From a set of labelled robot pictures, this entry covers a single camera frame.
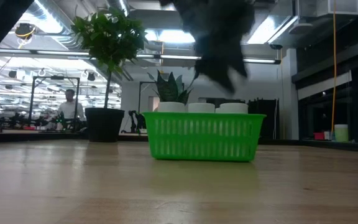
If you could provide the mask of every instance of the black plant pot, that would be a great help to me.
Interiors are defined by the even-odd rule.
[[[91,142],[116,142],[125,111],[86,108],[85,115]]]

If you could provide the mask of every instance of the red object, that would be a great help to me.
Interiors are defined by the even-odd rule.
[[[324,140],[324,133],[314,133],[314,140]]]

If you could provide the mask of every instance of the basket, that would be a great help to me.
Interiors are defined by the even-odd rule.
[[[262,114],[144,113],[152,157],[252,161]]]

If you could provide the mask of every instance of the person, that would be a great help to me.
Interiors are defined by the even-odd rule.
[[[75,100],[74,100],[75,92],[72,89],[66,90],[66,102],[62,103],[59,106],[58,113],[63,112],[65,119],[74,119],[75,114]],[[77,105],[77,116],[80,119],[84,120],[84,110],[81,103]]]

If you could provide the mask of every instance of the table surface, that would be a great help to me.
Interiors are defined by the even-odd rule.
[[[1,223],[358,224],[358,152],[156,161],[144,142],[0,144]]]

